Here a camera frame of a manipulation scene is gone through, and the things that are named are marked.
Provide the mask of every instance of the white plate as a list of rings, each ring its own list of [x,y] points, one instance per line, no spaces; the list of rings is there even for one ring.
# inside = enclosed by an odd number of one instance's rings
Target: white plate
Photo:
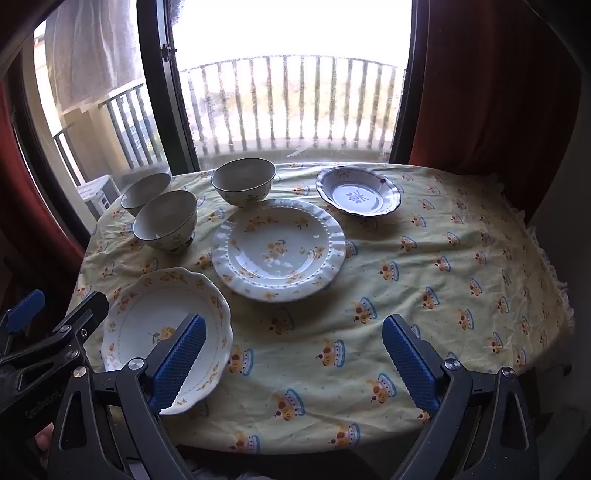
[[[101,351],[105,368],[111,371],[137,356],[146,358],[189,313],[205,319],[206,340],[173,405],[161,415],[190,409],[218,384],[233,341],[226,299],[205,275],[167,268],[143,275],[123,290],[105,320]]]
[[[401,201],[394,183],[363,167],[323,170],[316,178],[316,190],[339,210],[365,217],[393,212]]]
[[[345,259],[345,236],[326,211],[299,200],[267,200],[228,218],[213,240],[213,265],[240,295],[293,301],[327,286]]]

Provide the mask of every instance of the railing baluster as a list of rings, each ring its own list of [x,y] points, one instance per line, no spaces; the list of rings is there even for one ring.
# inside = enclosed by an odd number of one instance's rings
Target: railing baluster
[[[222,82],[222,64],[217,63],[217,79],[220,84],[220,98],[222,100],[222,112],[224,123],[226,124],[226,130],[228,131],[228,147],[230,147],[230,153],[234,152],[234,142],[232,141],[232,131],[230,130],[230,115],[228,113],[228,104],[226,103],[226,92],[223,89]]]
[[[76,186],[79,187],[80,186],[80,180],[78,180],[78,175],[76,175],[76,172],[74,172],[74,169],[72,168],[72,165],[70,164],[70,159],[66,155],[66,150],[64,149],[64,146],[61,144],[60,135],[62,135],[63,132],[64,131],[62,130],[57,135],[55,135],[53,137],[53,141],[55,142],[57,149],[60,151],[60,155],[61,155],[64,163],[66,164],[66,168],[70,172],[70,177],[72,177],[72,180],[74,181],[74,183],[76,184]]]
[[[105,105],[107,106],[107,110],[109,112],[109,116],[111,117],[111,123],[113,124],[113,128],[115,129],[115,133],[117,134],[117,139],[119,140],[119,145],[121,145],[121,149],[123,150],[123,154],[125,155],[125,159],[127,161],[127,165],[129,168],[134,168],[134,162],[131,160],[131,155],[129,155],[129,149],[125,144],[125,140],[123,135],[121,134],[121,129],[119,128],[119,122],[117,121],[117,117],[115,116],[115,111],[113,110],[113,100],[107,100]]]
[[[139,154],[138,146],[135,144],[134,135],[133,133],[131,133],[129,121],[127,120],[127,116],[125,115],[125,110],[123,108],[123,97],[121,95],[117,96],[116,102],[117,108],[119,109],[119,114],[121,115],[121,121],[123,122],[123,127],[125,128],[125,133],[127,133],[127,138],[129,139],[129,143],[131,145],[131,149],[134,151],[134,155],[138,161],[138,165],[143,166],[144,162],[142,161],[142,157]]]
[[[240,89],[238,88],[238,65],[236,60],[232,60],[232,70],[234,71],[234,82],[236,90],[236,110],[238,110],[238,121],[240,123],[240,136],[242,137],[242,151],[247,151],[246,136],[244,134],[244,121],[242,120],[242,98],[240,97]]]
[[[363,62],[363,73],[361,75],[361,85],[359,87],[359,106],[357,107],[357,129],[355,130],[355,138],[353,139],[353,147],[357,148],[359,145],[359,127],[361,127],[361,119],[363,118],[363,104],[365,103],[365,83],[368,77],[368,62]]]
[[[329,114],[329,145],[332,142],[332,126],[335,122],[336,103],[336,58],[333,57],[333,70],[330,77],[330,114]]]
[[[210,95],[209,87],[207,86],[207,75],[205,74],[205,68],[201,69],[201,77],[203,78],[203,91],[205,93],[205,104],[207,106],[207,118],[209,118],[209,127],[212,129],[213,149],[215,150],[216,155],[219,155],[220,145],[217,141],[216,123],[213,117],[212,96]]]
[[[252,111],[255,114],[255,130],[256,130],[256,147],[261,149],[261,133],[258,129],[258,104],[256,102],[256,85],[255,85],[255,65],[252,59],[248,59],[251,68],[251,95],[252,95]]]
[[[345,85],[345,113],[343,115],[345,120],[345,128],[343,128],[343,146],[347,145],[347,125],[349,124],[349,104],[351,100],[351,71],[353,70],[353,60],[349,59],[349,67],[347,68],[347,83]]]
[[[271,82],[271,58],[267,60],[267,97],[269,100],[269,123],[271,124],[271,148],[275,148],[275,131],[273,130],[273,84]]]
[[[392,74],[390,75],[390,84],[388,85],[388,96],[386,97],[386,111],[384,112],[384,125],[382,126],[382,135],[379,138],[378,149],[384,149],[384,142],[386,138],[386,129],[388,128],[388,121],[390,120],[390,108],[392,107],[392,97],[394,96],[394,80],[396,69],[392,67]]]
[[[195,86],[191,78],[191,72],[187,72],[187,83],[189,84],[189,95],[191,96],[191,105],[193,106],[193,115],[195,116],[195,123],[197,124],[197,132],[199,132],[199,141],[203,147],[203,155],[207,156],[207,145],[205,143],[205,136],[203,135],[203,124],[201,123],[201,114],[199,113],[199,103],[197,103],[197,95],[195,95]]]
[[[318,117],[320,115],[320,56],[316,57],[316,80],[314,82],[314,146],[318,147]]]
[[[378,77],[375,79],[374,104],[371,108],[371,120],[369,124],[368,149],[374,142],[375,118],[378,114],[379,89],[382,86],[382,64],[378,65]]]
[[[283,55],[283,99],[285,101],[285,143],[290,146],[290,100],[289,82],[287,77],[287,56]]]
[[[88,175],[84,171],[84,168],[82,167],[82,163],[80,162],[80,159],[78,158],[78,155],[76,154],[76,151],[70,146],[70,145],[72,145],[72,140],[70,139],[70,134],[68,133],[68,128],[69,127],[66,127],[64,130],[61,131],[61,133],[64,136],[64,140],[66,142],[66,145],[68,146],[68,150],[70,151],[70,155],[72,156],[72,159],[74,160],[74,164],[76,165],[78,172],[82,176],[82,180],[85,183],[87,183],[88,182]]]
[[[142,86],[143,86],[143,84],[134,87],[135,94],[138,97],[139,112],[142,114],[142,119],[144,120],[146,132],[148,133],[148,138],[150,139],[150,143],[152,144],[152,149],[154,150],[154,154],[156,155],[156,161],[161,162],[162,156],[160,155],[159,145],[156,144],[156,138],[154,136],[154,132],[152,131],[152,125],[150,125],[150,120],[148,119],[148,115],[146,113],[146,109],[144,106],[144,99],[142,97],[142,92],[141,92]]]
[[[300,57],[300,140],[304,139],[304,56]]]
[[[135,111],[135,105],[131,102],[131,91],[127,90],[125,92],[125,98],[127,99],[127,105],[129,105],[129,111],[131,112],[131,119],[134,122],[135,132],[138,134],[139,144],[142,146],[142,150],[144,151],[144,155],[146,160],[151,165],[152,162],[152,155],[150,155],[150,151],[148,150],[148,145],[146,145],[146,140],[144,138],[144,133],[142,132],[142,127],[139,124],[138,120],[138,112]]]

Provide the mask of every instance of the balcony railing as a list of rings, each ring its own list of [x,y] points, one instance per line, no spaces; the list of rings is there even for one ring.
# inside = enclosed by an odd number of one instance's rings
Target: balcony railing
[[[309,147],[346,150],[352,159],[365,150],[384,160],[403,80],[384,63],[302,55],[220,61],[183,70],[180,79],[200,160]],[[164,158],[144,89],[101,104],[131,169]]]
[[[140,83],[100,104],[105,107],[113,123],[119,144],[129,168],[162,162],[164,153],[157,131],[152,127],[154,119],[148,114]]]
[[[72,177],[76,186],[79,187],[81,184],[88,182],[88,178],[82,170],[76,151],[70,148],[72,141],[68,134],[68,127],[53,135],[53,141],[60,153],[62,162],[66,166],[70,173],[70,177]]]

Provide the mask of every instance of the glass pane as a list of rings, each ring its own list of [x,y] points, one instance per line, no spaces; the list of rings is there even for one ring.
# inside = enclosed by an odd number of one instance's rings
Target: glass pane
[[[184,103],[202,169],[388,161],[408,62],[411,0],[171,0]],[[366,19],[379,14],[379,25]]]
[[[103,196],[109,204],[140,178],[169,171],[134,0],[66,0],[35,30],[34,61],[53,158],[94,217],[105,210]]]

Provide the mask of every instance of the window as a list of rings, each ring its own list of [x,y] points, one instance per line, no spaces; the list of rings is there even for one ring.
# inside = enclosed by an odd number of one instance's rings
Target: window
[[[56,158],[87,205],[101,204],[101,193],[113,202],[142,176],[168,170],[135,5],[66,0],[34,33],[35,78]]]
[[[26,47],[34,62],[22,64],[35,80],[27,101],[43,112],[43,154],[94,218],[99,195],[112,203],[169,170],[169,158],[173,174],[246,156],[386,162],[404,137],[398,161],[407,161],[421,3],[366,0],[353,11],[328,0],[226,0],[220,19],[211,1],[65,0]],[[368,21],[377,12],[379,25]]]
[[[368,13],[386,14],[388,28],[329,1],[229,6],[232,14],[218,22],[199,20],[219,18],[215,2],[172,3],[181,91],[202,169],[249,155],[388,161],[411,0],[363,3]],[[286,18],[297,28],[286,30]]]

